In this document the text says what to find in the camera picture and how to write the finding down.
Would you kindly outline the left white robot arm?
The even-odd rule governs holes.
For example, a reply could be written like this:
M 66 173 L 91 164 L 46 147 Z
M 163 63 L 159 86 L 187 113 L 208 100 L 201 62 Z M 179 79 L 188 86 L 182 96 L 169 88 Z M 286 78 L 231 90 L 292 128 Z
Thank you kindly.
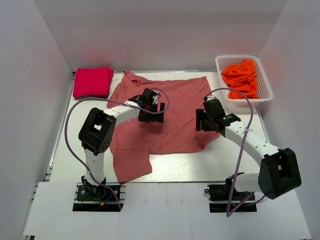
M 80 129 L 78 139 L 85 153 L 85 164 L 88 168 L 81 178 L 82 184 L 94 199 L 105 196 L 106 177 L 104 173 L 104 154 L 112 143 L 115 128 L 131 119 L 140 122 L 164 122 L 164 112 L 168 109 L 165 103 L 158 102 L 159 93 L 145 88 L 141 95 L 135 95 L 124 103 L 101 110 L 92 108 Z

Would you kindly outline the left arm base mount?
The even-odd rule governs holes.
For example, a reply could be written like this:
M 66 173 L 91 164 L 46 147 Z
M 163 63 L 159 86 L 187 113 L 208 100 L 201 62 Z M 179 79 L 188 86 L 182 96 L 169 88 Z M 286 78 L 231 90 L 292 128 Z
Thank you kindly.
M 108 188 L 103 188 L 100 193 L 93 193 L 82 183 L 78 183 L 74 195 L 73 212 L 101 212 L 119 213 L 116 197 Z

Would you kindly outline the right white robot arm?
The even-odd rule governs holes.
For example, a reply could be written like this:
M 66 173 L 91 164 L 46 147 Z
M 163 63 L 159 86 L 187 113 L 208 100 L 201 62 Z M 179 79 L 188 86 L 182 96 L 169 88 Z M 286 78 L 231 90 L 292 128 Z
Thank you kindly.
M 237 144 L 259 166 L 258 173 L 239 172 L 228 177 L 225 184 L 206 189 L 213 201 L 226 197 L 233 200 L 245 198 L 252 192 L 262 193 L 273 200 L 301 186 L 298 161 L 292 149 L 280 149 L 262 140 L 238 116 L 226 114 L 215 97 L 205 97 L 203 108 L 195 112 L 197 131 L 219 133 Z

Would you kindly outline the salmon pink t-shirt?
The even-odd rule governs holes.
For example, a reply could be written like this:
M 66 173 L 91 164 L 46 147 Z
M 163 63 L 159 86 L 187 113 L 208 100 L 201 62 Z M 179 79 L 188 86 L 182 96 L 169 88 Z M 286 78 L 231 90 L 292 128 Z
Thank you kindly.
M 196 110 L 203 108 L 203 98 L 210 92 L 205 76 L 179 80 L 149 80 L 124 71 L 121 82 L 110 96 L 108 108 L 141 95 L 145 89 L 161 89 L 157 111 L 142 113 L 142 118 L 125 121 L 114 129 L 110 144 L 113 169 L 120 183 L 149 174 L 151 154 L 189 154 L 200 152 L 220 135 L 196 130 Z

